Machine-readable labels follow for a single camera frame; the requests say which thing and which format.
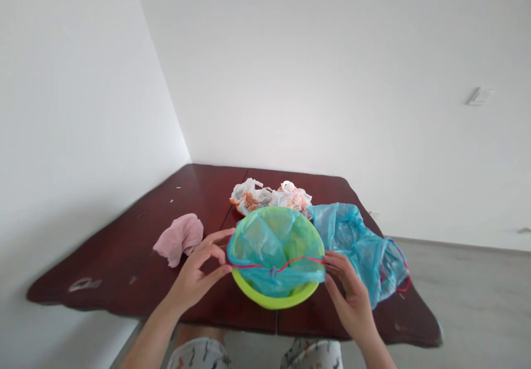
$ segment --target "white wall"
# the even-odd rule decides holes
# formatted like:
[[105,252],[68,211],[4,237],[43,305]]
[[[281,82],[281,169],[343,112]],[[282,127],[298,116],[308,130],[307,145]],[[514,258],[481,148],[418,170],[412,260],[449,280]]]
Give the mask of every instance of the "white wall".
[[0,366],[109,367],[136,321],[25,301],[189,161],[139,0],[0,0]]
[[194,162],[340,175],[387,235],[531,250],[531,0],[140,1]]

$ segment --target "blue plastic bag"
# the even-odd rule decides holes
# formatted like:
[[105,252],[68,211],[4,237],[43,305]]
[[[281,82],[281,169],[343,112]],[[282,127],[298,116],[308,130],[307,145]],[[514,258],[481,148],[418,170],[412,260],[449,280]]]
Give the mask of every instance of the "blue plastic bag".
[[[311,222],[287,207],[264,207],[238,223],[227,258],[251,287],[269,297],[287,297],[307,282],[323,282],[321,237]],[[299,259],[288,264],[289,260]]]
[[347,256],[369,291],[371,308],[391,296],[408,276],[400,248],[363,224],[356,205],[334,203],[310,206],[308,212],[326,250]]

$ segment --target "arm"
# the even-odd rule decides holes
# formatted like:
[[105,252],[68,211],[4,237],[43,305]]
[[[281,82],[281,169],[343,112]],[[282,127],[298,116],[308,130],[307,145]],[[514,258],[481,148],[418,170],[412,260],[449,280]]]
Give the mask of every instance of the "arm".
[[345,288],[343,297],[332,277],[326,274],[326,289],[345,330],[360,347],[367,369],[396,369],[376,330],[367,288],[351,262],[342,254],[331,251],[325,253],[324,261],[328,264],[326,271],[336,275]]
[[[234,228],[213,233],[196,247],[164,300],[145,323],[122,369],[160,367],[181,315],[197,304],[218,280],[232,272],[232,267],[226,264],[224,251],[213,243],[233,232]],[[200,268],[210,257],[216,257],[220,267],[205,275]]]

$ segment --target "white plastic bag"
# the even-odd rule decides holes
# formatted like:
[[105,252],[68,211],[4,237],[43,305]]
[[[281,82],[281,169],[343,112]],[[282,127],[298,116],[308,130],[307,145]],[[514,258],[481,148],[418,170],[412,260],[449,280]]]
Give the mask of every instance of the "white plastic bag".
[[256,186],[261,188],[264,184],[247,178],[243,184],[237,184],[232,190],[231,203],[236,205],[236,209],[245,216],[251,211],[269,206],[273,198],[271,188],[257,190]]
[[311,196],[304,189],[296,188],[290,181],[284,181],[278,190],[273,191],[273,199],[269,205],[289,207],[311,219],[307,211],[307,208],[311,206]]
[[252,178],[248,178],[243,184],[237,184],[231,195],[231,203],[236,205],[237,210],[248,215],[251,211],[266,206],[282,206],[300,211],[304,216],[311,219],[307,208],[311,206],[311,196],[304,189],[296,188],[290,181],[281,183],[276,191],[271,188],[256,189],[264,185]]

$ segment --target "patterned shorts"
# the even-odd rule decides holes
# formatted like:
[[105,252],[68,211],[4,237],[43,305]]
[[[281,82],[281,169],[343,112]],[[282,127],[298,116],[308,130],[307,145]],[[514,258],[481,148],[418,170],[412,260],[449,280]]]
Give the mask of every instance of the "patterned shorts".
[[[223,344],[199,337],[179,346],[171,355],[168,369],[230,369],[231,359]],[[297,339],[282,357],[281,369],[343,369],[337,341]]]

